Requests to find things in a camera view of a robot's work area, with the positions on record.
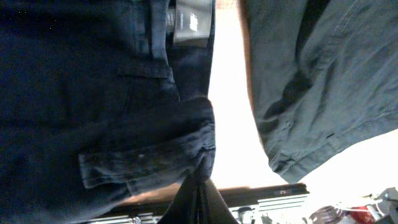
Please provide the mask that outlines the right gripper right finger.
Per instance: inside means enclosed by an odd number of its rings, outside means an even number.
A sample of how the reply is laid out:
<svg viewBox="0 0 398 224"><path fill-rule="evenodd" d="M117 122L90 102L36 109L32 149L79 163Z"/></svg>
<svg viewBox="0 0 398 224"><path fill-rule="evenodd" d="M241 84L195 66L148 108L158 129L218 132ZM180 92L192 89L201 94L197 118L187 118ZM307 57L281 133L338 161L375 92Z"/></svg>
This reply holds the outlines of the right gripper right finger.
<svg viewBox="0 0 398 224"><path fill-rule="evenodd" d="M238 224L211 179L199 188L199 224Z"/></svg>

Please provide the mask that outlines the navy blue shirt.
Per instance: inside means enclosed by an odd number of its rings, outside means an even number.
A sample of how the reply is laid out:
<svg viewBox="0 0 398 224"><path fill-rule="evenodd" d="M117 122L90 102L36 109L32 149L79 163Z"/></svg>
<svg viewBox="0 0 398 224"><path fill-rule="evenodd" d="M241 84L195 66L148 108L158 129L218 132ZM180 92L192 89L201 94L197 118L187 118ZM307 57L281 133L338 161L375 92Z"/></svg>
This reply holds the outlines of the navy blue shirt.
<svg viewBox="0 0 398 224"><path fill-rule="evenodd" d="M1 222L207 180L214 1L1 2Z"/></svg>

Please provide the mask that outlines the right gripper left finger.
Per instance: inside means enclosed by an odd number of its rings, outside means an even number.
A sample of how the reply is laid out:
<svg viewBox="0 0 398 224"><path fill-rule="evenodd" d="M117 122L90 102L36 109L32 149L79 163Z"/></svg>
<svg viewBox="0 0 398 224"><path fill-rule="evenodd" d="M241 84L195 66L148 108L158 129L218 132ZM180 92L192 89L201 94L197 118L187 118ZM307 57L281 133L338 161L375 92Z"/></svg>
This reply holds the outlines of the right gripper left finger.
<svg viewBox="0 0 398 224"><path fill-rule="evenodd" d="M197 224L198 223L198 184L189 175L180 186L173 202L157 224Z"/></svg>

